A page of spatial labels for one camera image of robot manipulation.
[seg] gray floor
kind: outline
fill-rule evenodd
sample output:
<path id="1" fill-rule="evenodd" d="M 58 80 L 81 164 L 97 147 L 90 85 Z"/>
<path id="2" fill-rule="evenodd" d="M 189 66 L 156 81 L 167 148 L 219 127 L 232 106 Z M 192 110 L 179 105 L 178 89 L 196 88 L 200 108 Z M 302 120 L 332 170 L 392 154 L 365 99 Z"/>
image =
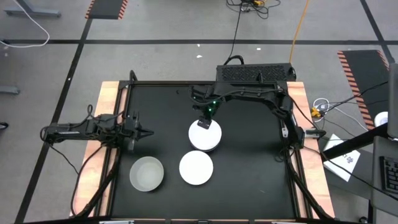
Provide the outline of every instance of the gray floor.
<path id="1" fill-rule="evenodd" d="M 52 39 L 79 39 L 85 24 L 90 0 L 31 0 L 40 7 L 59 9 L 59 19 L 39 18 Z M 398 2 L 369 1 L 369 7 L 386 40 L 398 39 Z M 0 9 L 12 6 L 11 0 L 0 2 Z M 282 1 L 270 10 L 266 21 L 255 14 L 243 14 L 239 39 L 292 39 L 305 0 Z M 226 8 L 224 0 L 130 1 L 121 21 L 93 21 L 89 39 L 232 39 L 237 12 Z M 43 39 L 45 35 L 23 17 L 9 17 L 0 12 L 0 37 L 8 39 Z M 317 0 L 310 3 L 299 39 L 303 40 L 377 40 L 357 0 Z M 0 95 L 0 119 L 10 127 L 0 133 L 0 222 L 11 223 L 24 196 L 42 143 L 39 130 L 48 125 L 67 76 L 76 45 L 47 45 L 31 49 L 0 48 L 0 85 L 17 85 L 18 96 Z M 398 58 L 398 46 L 389 46 Z M 298 79 L 305 82 L 308 102 L 319 97 L 340 101 L 352 96 L 338 50 L 377 49 L 378 45 L 298 45 L 293 65 Z M 101 82 L 125 80 L 134 69 L 140 80 L 214 80 L 215 67 L 222 64 L 230 45 L 85 45 L 76 68 L 60 122 L 80 121 L 87 104 L 96 104 Z M 236 45 L 234 53 L 247 63 L 286 62 L 289 45 Z M 358 107 L 341 109 L 362 123 Z M 328 119 L 353 134 L 363 130 L 338 111 Z M 349 135 L 332 124 L 328 134 L 341 138 Z M 80 166 L 85 142 L 57 145 L 72 163 Z M 66 218 L 76 175 L 57 153 L 50 151 L 45 161 L 26 221 Z M 363 198 L 330 186 L 336 216 L 356 221 L 367 213 Z M 378 223 L 397 223 L 398 219 L 379 212 Z"/>

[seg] black floor stripe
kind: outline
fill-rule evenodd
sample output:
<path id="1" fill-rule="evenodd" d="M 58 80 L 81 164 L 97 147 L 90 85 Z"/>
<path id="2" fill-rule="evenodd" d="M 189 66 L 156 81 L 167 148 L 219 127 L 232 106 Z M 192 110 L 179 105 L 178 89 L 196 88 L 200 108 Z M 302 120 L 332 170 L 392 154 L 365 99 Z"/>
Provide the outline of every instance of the black floor stripe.
<path id="1" fill-rule="evenodd" d="M 382 36 L 382 34 L 381 34 L 381 32 L 380 32 L 379 27 L 378 27 L 377 24 L 376 24 L 376 21 L 374 20 L 374 17 L 373 17 L 373 15 L 372 15 L 372 12 L 371 12 L 371 10 L 370 10 L 368 4 L 366 3 L 365 0 L 361 0 L 361 4 L 362 4 L 363 9 L 365 10 L 366 16 L 367 16 L 368 19 L 369 19 L 369 22 L 371 23 L 371 26 L 372 26 L 372 28 L 373 28 L 373 31 L 374 31 L 374 33 L 375 33 L 375 35 L 376 35 L 378 41 L 381 42 L 381 48 L 383 49 L 383 52 L 384 52 L 384 55 L 385 55 L 386 58 L 387 58 L 387 61 L 388 61 L 389 63 L 394 63 L 395 60 L 394 60 L 394 58 L 392 57 L 391 52 L 390 52 L 390 50 L 388 49 L 388 46 L 387 46 L 387 44 L 386 44 L 385 41 L 384 41 L 384 38 L 383 38 L 383 36 Z"/>
<path id="2" fill-rule="evenodd" d="M 65 99 L 67 97 L 70 84 L 73 80 L 73 75 L 75 74 L 75 70 L 76 70 L 77 64 L 80 59 L 81 51 L 83 50 L 83 47 L 84 47 L 84 40 L 87 38 L 88 31 L 90 30 L 90 27 L 91 27 L 91 22 L 92 22 L 91 19 L 88 19 L 86 22 L 85 28 L 81 35 L 81 39 L 78 43 L 79 45 L 77 47 L 75 56 L 72 60 L 72 64 L 70 65 L 68 76 L 65 80 L 65 84 L 63 85 L 62 92 L 61 92 L 59 101 L 57 103 L 57 107 L 55 109 L 54 115 L 52 117 L 51 123 L 58 122 L 58 120 L 60 118 L 61 111 L 62 111 L 63 105 L 65 103 Z M 22 203 L 19 207 L 19 211 L 18 211 L 17 217 L 15 219 L 15 223 L 23 223 L 25 220 L 26 213 L 29 209 L 30 201 L 32 200 L 32 196 L 35 192 L 35 188 L 37 186 L 37 182 L 39 181 L 40 173 L 43 169 L 45 158 L 47 157 L 48 152 L 49 152 L 48 145 L 43 144 L 42 150 L 40 151 L 40 154 L 39 154 L 39 158 L 37 159 L 35 168 L 33 170 L 32 177 L 30 178 L 24 198 L 22 199 Z"/>
<path id="3" fill-rule="evenodd" d="M 11 44 L 41 44 L 45 40 L 7 39 Z M 48 44 L 79 44 L 75 39 L 54 39 Z M 293 40 L 236 40 L 235 44 L 290 45 Z M 146 45 L 146 44 L 232 44 L 229 39 L 170 39 L 170 40 L 85 40 L 84 44 Z M 297 40 L 297 45 L 398 45 L 398 40 Z"/>

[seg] black table surface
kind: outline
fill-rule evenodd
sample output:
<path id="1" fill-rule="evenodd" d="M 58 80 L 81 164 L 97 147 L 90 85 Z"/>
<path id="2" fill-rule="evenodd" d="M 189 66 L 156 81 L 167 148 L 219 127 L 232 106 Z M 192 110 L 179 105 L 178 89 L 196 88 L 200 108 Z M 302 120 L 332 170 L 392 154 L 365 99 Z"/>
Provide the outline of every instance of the black table surface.
<path id="1" fill-rule="evenodd" d="M 219 146 L 208 153 L 214 171 L 199 186 L 180 176 L 181 158 L 193 148 L 189 126 L 200 113 L 192 110 L 186 86 L 135 86 L 128 114 L 140 112 L 143 128 L 155 132 L 124 152 L 116 180 L 112 217 L 189 219 L 293 218 L 294 208 L 285 163 L 274 157 L 282 148 L 280 123 L 260 103 L 222 104 L 215 120 L 223 132 Z M 156 157 L 165 170 L 161 185 L 140 192 L 130 183 L 132 164 Z"/>
<path id="2" fill-rule="evenodd" d="M 398 142 L 391 141 L 379 136 L 374 138 L 373 142 L 373 175 L 372 175 L 372 185 L 382 189 L 381 184 L 381 168 L 380 168 L 380 156 L 398 158 Z M 372 206 L 380 209 L 384 212 L 390 213 L 391 215 L 398 216 L 398 201 L 387 195 L 372 189 Z"/>

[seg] desk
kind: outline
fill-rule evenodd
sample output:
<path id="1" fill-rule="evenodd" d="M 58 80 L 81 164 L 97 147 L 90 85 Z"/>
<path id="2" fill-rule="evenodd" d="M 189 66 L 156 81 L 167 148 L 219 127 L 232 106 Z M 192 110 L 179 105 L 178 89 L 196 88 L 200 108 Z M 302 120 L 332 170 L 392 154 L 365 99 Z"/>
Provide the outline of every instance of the desk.
<path id="1" fill-rule="evenodd" d="M 119 82 L 103 82 L 101 86 L 101 91 L 99 93 L 99 98 L 97 102 L 97 107 L 95 111 L 95 116 L 103 113 L 114 113 L 115 102 L 118 94 Z M 305 113 L 306 117 L 310 118 L 310 110 L 308 107 L 307 96 L 305 94 L 304 84 L 302 82 L 288 82 L 289 95 L 296 101 L 300 109 Z M 121 104 L 119 105 L 119 111 L 124 110 L 124 102 L 126 100 L 127 89 L 123 89 L 121 92 Z M 303 127 L 303 129 L 311 128 L 312 125 L 303 117 L 300 111 L 295 107 L 294 115 L 298 122 L 298 125 Z M 89 141 L 86 147 L 85 156 L 83 161 L 89 157 L 98 147 L 100 143 L 98 141 Z M 306 139 L 305 146 L 318 149 L 318 143 L 315 139 Z M 96 192 L 102 173 L 102 167 L 104 164 L 106 149 L 102 148 L 97 155 L 95 155 L 91 161 L 89 161 L 83 170 L 80 181 L 78 184 L 78 189 L 76 191 L 74 206 L 75 211 L 81 211 L 93 194 Z M 111 152 L 111 163 L 113 161 L 115 150 Z M 325 178 L 325 172 L 323 170 L 322 160 L 319 154 L 314 153 L 309 150 L 301 150 L 302 164 L 305 174 L 305 180 L 309 191 L 315 197 L 317 202 L 322 206 L 324 211 L 330 216 L 335 216 L 333 207 L 331 204 L 330 194 L 328 190 L 328 185 Z M 303 200 L 303 195 L 301 194 L 298 187 L 297 198 L 298 207 L 300 209 L 300 216 L 306 217 L 305 204 Z M 109 186 L 105 191 L 101 208 L 99 210 L 100 215 L 106 214 L 106 209 L 109 200 Z"/>

